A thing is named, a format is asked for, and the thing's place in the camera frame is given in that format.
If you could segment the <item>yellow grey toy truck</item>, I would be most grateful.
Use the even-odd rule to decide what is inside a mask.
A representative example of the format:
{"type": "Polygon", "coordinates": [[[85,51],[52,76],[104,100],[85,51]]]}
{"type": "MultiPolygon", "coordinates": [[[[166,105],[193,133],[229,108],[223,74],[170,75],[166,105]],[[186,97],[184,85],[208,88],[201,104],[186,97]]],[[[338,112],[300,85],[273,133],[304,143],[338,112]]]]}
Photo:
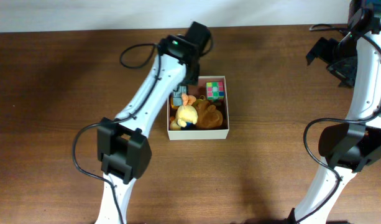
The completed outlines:
{"type": "Polygon", "coordinates": [[[170,107],[172,109],[177,109],[179,106],[183,104],[182,94],[188,93],[188,87],[186,85],[178,85],[170,95],[170,107]]]}

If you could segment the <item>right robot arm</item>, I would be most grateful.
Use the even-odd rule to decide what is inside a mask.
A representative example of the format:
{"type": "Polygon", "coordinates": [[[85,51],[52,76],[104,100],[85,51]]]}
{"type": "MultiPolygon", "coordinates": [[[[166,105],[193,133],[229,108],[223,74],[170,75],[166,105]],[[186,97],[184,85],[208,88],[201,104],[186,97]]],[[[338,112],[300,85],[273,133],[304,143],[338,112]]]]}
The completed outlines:
{"type": "Polygon", "coordinates": [[[328,215],[344,187],[365,166],[381,159],[381,1],[351,1],[346,27],[315,24],[312,32],[336,30],[343,39],[320,38],[306,54],[316,58],[340,85],[353,89],[346,118],[319,118],[307,124],[331,122],[322,131],[318,151],[310,154],[318,171],[303,200],[285,223],[327,223],[328,215]]]}

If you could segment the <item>multicoloured puzzle cube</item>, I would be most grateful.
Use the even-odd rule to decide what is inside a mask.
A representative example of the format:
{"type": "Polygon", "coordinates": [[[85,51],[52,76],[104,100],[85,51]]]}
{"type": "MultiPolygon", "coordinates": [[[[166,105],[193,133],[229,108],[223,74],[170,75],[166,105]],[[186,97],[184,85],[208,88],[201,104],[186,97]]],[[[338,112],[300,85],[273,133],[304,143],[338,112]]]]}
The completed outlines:
{"type": "Polygon", "coordinates": [[[222,101],[225,97],[223,82],[207,82],[206,97],[210,101],[222,101]]]}

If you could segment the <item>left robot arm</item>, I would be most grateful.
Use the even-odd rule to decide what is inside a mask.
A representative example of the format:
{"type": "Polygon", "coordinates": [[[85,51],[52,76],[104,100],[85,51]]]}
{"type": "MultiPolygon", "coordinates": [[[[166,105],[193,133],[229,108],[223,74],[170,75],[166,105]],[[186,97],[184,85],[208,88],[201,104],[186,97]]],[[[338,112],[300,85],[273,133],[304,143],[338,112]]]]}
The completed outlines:
{"type": "Polygon", "coordinates": [[[193,22],[185,35],[155,44],[153,65],[133,99],[113,120],[101,120],[97,148],[105,182],[97,223],[126,222],[133,186],[152,157],[148,136],[155,118],[174,90],[197,83],[209,42],[210,30],[193,22]]]}

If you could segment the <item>yellow plush rabbit toy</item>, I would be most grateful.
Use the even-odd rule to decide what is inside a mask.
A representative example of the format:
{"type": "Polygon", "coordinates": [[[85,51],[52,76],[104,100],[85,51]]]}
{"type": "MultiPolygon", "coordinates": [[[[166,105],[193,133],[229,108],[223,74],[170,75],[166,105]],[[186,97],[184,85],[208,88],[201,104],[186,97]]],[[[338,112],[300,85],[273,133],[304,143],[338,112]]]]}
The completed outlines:
{"type": "Polygon", "coordinates": [[[195,125],[198,121],[198,112],[193,107],[196,97],[182,93],[181,99],[182,104],[178,107],[175,117],[170,117],[169,130],[180,131],[182,128],[195,125]]]}

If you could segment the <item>brown plush toy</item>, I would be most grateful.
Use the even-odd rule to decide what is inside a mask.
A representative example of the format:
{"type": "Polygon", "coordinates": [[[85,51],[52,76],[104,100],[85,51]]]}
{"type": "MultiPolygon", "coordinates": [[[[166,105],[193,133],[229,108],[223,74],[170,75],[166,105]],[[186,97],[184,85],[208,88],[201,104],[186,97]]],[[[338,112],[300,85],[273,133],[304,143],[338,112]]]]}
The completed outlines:
{"type": "Polygon", "coordinates": [[[223,114],[214,104],[208,100],[198,99],[193,106],[195,107],[198,119],[196,127],[198,129],[216,129],[223,124],[223,114]]]}

